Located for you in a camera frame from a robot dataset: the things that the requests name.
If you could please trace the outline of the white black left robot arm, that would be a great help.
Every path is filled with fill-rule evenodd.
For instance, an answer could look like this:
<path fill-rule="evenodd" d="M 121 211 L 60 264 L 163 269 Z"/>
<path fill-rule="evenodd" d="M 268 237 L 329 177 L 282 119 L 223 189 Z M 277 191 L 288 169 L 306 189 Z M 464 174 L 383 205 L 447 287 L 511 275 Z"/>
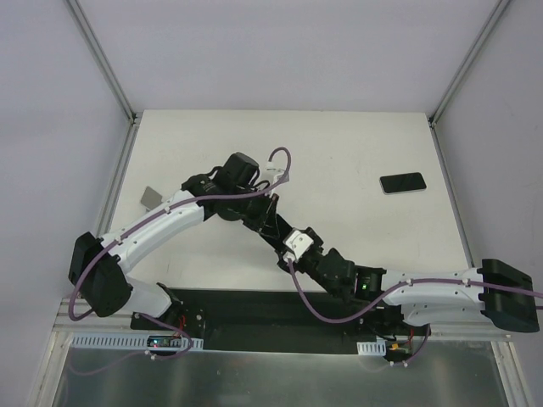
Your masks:
<path fill-rule="evenodd" d="M 214 215 L 242 221 L 257 231 L 276 203 L 275 188 L 288 181 L 289 167 L 271 161 L 261 170 L 243 153 L 187 179 L 182 187 L 138 220 L 100 237 L 87 231 L 74 245 L 68 273 L 74 290 L 68 314 L 72 321 L 89 315 L 110 317 L 128 311 L 149 317 L 162 330 L 183 318 L 182 301 L 161 282 L 131 275 L 134 267 L 162 244 Z"/>

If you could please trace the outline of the green phone black screen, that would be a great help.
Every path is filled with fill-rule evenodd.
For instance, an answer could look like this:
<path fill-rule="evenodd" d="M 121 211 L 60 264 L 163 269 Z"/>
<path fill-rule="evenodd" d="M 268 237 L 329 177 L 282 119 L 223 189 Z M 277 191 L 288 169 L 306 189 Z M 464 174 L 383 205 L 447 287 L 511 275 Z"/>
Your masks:
<path fill-rule="evenodd" d="M 276 254 L 286 251 L 284 240 L 291 234 L 294 228 L 278 214 L 270 215 L 258 234 L 267 242 Z"/>

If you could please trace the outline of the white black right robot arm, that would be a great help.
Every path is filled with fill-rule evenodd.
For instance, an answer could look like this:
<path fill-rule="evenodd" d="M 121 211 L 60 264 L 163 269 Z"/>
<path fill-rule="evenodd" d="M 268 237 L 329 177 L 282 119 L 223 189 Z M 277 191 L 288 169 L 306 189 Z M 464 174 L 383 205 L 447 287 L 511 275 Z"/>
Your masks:
<path fill-rule="evenodd" d="M 326 317 L 300 292 L 306 308 L 329 324 L 358 320 L 380 307 L 383 328 L 395 335 L 410 326 L 480 320 L 508 332 L 540 330 L 531 277 L 498 259 L 436 275 L 360 266 L 334 248 L 325 252 L 311 228 L 282 233 L 277 253 L 290 275 L 305 273 L 332 297 L 358 307 L 350 316 Z"/>

